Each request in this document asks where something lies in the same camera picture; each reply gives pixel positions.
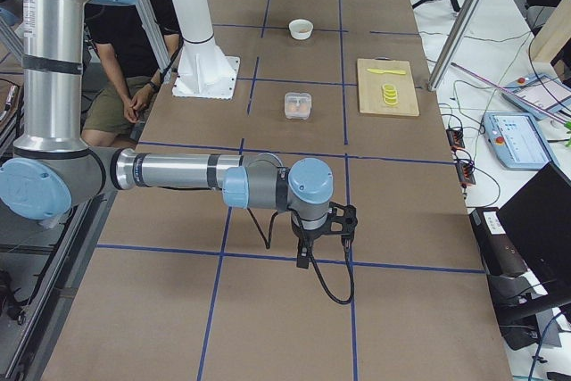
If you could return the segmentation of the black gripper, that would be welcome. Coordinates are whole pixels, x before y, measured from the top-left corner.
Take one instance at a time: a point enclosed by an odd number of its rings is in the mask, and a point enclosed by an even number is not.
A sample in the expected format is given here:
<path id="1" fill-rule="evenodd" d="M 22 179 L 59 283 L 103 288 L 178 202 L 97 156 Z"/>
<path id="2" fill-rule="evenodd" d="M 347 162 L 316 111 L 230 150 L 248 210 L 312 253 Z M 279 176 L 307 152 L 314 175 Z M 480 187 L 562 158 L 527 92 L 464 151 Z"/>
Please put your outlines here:
<path id="1" fill-rule="evenodd" d="M 298 237 L 296 267 L 300 269 L 307 269 L 310 266 L 311 260 L 311 240 L 309 240 L 302 228 L 296 229 Z"/>

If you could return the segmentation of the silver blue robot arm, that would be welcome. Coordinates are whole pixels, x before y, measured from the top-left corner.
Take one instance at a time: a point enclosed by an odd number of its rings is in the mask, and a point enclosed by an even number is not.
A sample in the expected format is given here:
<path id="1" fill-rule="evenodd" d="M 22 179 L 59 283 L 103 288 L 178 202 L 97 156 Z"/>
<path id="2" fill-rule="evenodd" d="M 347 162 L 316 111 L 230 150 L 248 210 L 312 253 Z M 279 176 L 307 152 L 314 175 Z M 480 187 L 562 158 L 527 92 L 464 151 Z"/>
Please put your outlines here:
<path id="1" fill-rule="evenodd" d="M 90 0 L 23 0 L 25 125 L 1 169 L 1 198 L 28 219 L 49 219 L 112 189 L 214 190 L 230 207 L 289 212 L 297 264 L 332 231 L 336 209 L 328 165 L 284 166 L 273 154 L 166 155 L 95 147 L 79 133 L 84 8 Z M 136 0 L 96 0 L 133 4 Z"/>

